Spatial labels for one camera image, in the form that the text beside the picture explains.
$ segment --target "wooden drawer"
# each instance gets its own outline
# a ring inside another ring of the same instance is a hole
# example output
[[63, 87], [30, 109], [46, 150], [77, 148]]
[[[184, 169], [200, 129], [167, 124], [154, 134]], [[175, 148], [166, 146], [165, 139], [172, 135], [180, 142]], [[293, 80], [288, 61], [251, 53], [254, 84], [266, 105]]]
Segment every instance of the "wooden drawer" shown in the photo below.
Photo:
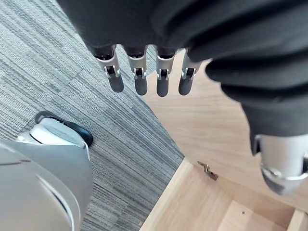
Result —
[[230, 180], [210, 179], [186, 159], [141, 231], [307, 231], [307, 215]]
[[[144, 100], [185, 155], [142, 231], [303, 231], [307, 230], [308, 181], [289, 197], [265, 184], [260, 155], [252, 156], [249, 128], [240, 105], [205, 76], [205, 61], [192, 91], [179, 95], [184, 52], [174, 59], [169, 93], [155, 92], [148, 76]], [[219, 175], [210, 180], [198, 162]]]

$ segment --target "black sleeve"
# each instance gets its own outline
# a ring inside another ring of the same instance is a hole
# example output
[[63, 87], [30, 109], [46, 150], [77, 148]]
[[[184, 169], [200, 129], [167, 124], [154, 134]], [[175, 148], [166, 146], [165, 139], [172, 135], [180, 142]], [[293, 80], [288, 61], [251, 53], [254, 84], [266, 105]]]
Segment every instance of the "black sleeve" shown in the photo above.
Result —
[[88, 47], [190, 47], [253, 134], [308, 133], [307, 0], [58, 0]]

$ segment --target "light wood surface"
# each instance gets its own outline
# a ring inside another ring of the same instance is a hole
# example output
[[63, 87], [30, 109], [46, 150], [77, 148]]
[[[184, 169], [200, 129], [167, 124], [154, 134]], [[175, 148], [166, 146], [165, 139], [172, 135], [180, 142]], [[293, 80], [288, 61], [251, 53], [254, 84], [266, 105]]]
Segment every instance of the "light wood surface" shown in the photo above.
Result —
[[251, 209], [232, 201], [218, 231], [285, 231], [271, 220]]
[[293, 208], [227, 179], [213, 181], [184, 159], [140, 230], [286, 231], [291, 218], [304, 221]]
[[141, 231], [216, 231], [231, 198], [186, 159], [166, 187]]
[[[211, 170], [249, 190], [308, 211], [308, 182], [291, 197], [280, 197], [266, 186], [259, 170], [260, 156], [252, 157], [249, 129], [240, 105], [227, 98], [218, 83], [209, 80], [202, 64], [187, 96], [178, 93], [183, 52], [175, 57], [166, 97], [149, 88], [146, 103], [165, 126], [186, 158], [209, 164]], [[148, 85], [156, 86], [156, 73]]]
[[285, 229], [289, 226], [295, 210], [293, 207], [259, 194], [224, 177], [220, 177], [217, 183], [234, 201]]
[[287, 231], [307, 231], [308, 216], [307, 213], [296, 209]]

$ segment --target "striped carpet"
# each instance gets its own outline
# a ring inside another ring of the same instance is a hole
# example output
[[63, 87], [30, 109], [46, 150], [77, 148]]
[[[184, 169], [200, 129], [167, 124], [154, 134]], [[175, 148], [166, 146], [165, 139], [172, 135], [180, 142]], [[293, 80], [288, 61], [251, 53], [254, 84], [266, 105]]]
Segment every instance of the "striped carpet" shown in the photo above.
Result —
[[[183, 159], [135, 93], [126, 55], [117, 51], [120, 94], [55, 0], [0, 1], [0, 138], [14, 139], [44, 109], [93, 133], [94, 192], [84, 231], [139, 230]], [[147, 58], [150, 73], [153, 47]]]

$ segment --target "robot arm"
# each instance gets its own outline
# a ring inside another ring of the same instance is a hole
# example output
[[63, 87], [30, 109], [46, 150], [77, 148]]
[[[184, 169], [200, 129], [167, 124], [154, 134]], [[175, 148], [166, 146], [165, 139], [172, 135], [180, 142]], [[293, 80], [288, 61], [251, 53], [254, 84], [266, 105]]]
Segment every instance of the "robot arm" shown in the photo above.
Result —
[[188, 48], [179, 92], [189, 93], [198, 62], [242, 104], [253, 155], [276, 193], [307, 177], [308, 3], [303, 0], [58, 0], [116, 92], [123, 81], [115, 46], [128, 54], [136, 91], [147, 92], [146, 47], [156, 46], [157, 93], [164, 97], [173, 57]]

